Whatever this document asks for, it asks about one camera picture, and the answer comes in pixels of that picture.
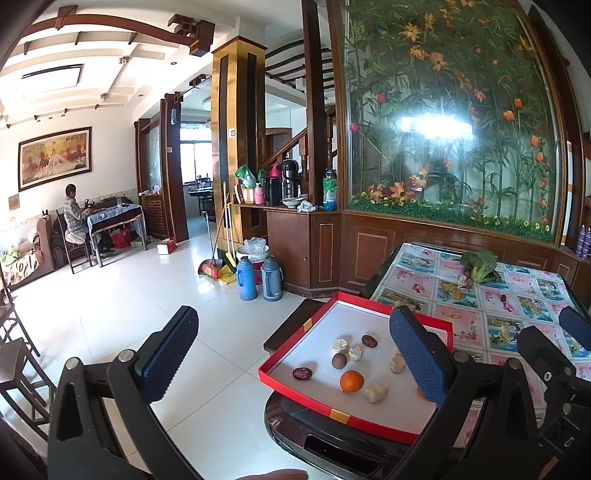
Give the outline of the left hand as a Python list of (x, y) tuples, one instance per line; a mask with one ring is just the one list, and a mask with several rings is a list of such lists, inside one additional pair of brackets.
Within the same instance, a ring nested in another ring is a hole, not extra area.
[(298, 469), (280, 469), (269, 473), (240, 477), (238, 480), (308, 480), (308, 472)]

